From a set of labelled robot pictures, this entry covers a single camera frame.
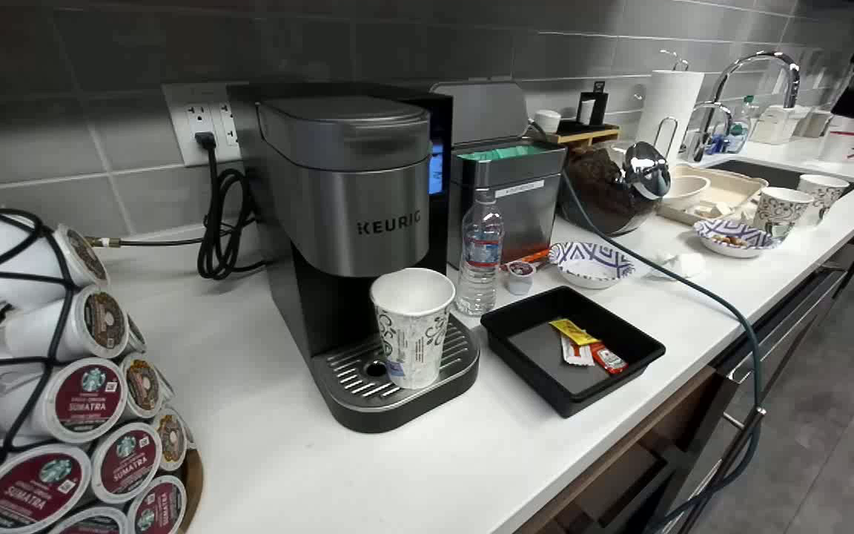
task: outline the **black tray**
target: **black tray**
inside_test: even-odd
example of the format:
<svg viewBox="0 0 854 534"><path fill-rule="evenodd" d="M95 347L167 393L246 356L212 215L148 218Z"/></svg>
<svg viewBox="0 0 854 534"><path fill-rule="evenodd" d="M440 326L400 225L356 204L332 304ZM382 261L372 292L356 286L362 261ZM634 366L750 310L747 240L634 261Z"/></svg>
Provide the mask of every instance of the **black tray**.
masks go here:
<svg viewBox="0 0 854 534"><path fill-rule="evenodd" d="M548 326L569 319L630 363L626 374L609 377L602 369L577 369L562 360L562 335ZM537 396L563 418L634 379L649 363L666 356L666 345L634 331L594 299L556 288L485 316L488 339Z"/></svg>

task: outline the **power cord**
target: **power cord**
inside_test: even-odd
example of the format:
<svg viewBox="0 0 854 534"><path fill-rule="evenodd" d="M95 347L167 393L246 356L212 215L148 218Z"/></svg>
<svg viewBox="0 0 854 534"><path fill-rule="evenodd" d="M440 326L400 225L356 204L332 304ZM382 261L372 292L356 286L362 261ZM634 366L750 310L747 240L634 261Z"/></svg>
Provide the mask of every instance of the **power cord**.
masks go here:
<svg viewBox="0 0 854 534"><path fill-rule="evenodd" d="M763 374L760 374L760 360L763 360L763 356L760 356L760 339L756 339L750 322L747 322L732 304L728 304L725 298L719 298L714 292L709 292L709 288L703 288L703 286L697 286L697 282L691 282L691 279L686 279L686 276L679 276L679 273L670 273L670 271L666 271L661 264L655 264L655 261L637 255L634 250L630 250L630 246L612 240L609 234L602 234L599 225L588 218L588 210L586 210L586 204L581 204L581 200L578 200L578 193L577 193L577 188L574 188L574 178L569 178L568 173L563 173L563 184L568 184L568 191L569 191L569 197L574 197L577 210L586 218L586 224L594 228L594 234L599 234L609 246L614 246L614 250L637 259L642 264L648 264L648 267L652 267L652 271L658 271L658 273L666 273L666 276L670 276L670 279L695 288L697 293L714 299L719 305L725 305L725 310L746 326L746 335L747 335L747 342L750 342L750 363L755 363L755 379L750 379L750 385L755 385L755 412L760 412L760 411L763 411ZM746 449L743 461L740 461L722 480L712 480L703 492L697 492L695 500L676 504L673 512L669 512L661 520L655 520L655 523L648 525L643 531L661 531L669 523L673 523L673 520L679 520L682 513L688 513L691 509L714 500L714 495L719 495L722 489L728 489L740 476L746 476L746 470L750 467L750 461L755 461L755 454L756 454L756 445L760 445L760 423L763 423L763 418L756 418L755 433L750 433L750 439L747 439L747 449Z"/></svg>
<svg viewBox="0 0 854 534"><path fill-rule="evenodd" d="M240 169L219 173L218 166L218 136L212 132L197 135L200 150L209 156L212 169L212 204L202 221L206 231L202 239L188 240L130 240L130 239L93 239L93 246L145 246L145 250L163 250L163 246L194 246L200 245L197 271L206 279L225 279L233 273L250 273L264 267L267 261L243 264L240 267L240 240L246 225L259 221L250 181ZM240 191L240 215L236 224L225 224L225 201L233 191Z"/></svg>

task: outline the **coffee machine drip tray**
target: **coffee machine drip tray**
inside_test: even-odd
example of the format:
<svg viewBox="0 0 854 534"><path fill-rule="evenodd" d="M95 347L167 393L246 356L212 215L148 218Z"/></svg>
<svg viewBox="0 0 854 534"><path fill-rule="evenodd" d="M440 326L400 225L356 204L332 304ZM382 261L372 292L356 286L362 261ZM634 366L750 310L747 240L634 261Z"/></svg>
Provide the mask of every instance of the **coffee machine drip tray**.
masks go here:
<svg viewBox="0 0 854 534"><path fill-rule="evenodd" d="M400 390L381 366L381 339L314 356L311 374L332 415L360 433L382 433L400 428L421 412L464 396L477 379L477 347L468 331L451 319L443 371L430 390Z"/></svg>

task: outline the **water bottle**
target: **water bottle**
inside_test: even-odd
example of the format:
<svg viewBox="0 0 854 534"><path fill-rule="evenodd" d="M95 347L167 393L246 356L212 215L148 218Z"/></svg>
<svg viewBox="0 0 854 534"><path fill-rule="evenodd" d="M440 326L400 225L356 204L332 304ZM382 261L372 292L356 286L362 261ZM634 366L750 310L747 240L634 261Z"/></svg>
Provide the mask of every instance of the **water bottle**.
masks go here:
<svg viewBox="0 0 854 534"><path fill-rule="evenodd" d="M488 169L477 173L476 204L464 218L459 288L454 310L459 316L488 316L495 298L495 267L502 261L504 218Z"/></svg>

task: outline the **paper towel roll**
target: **paper towel roll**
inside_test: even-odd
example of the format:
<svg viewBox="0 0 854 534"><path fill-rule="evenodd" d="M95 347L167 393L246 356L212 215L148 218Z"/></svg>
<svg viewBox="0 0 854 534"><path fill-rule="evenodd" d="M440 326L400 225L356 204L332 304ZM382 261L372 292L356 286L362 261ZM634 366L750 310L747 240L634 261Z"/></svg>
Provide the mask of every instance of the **paper towel roll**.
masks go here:
<svg viewBox="0 0 854 534"><path fill-rule="evenodd" d="M703 71L658 69L648 84L637 141L652 144L669 161L676 161L695 115L700 84Z"/></svg>

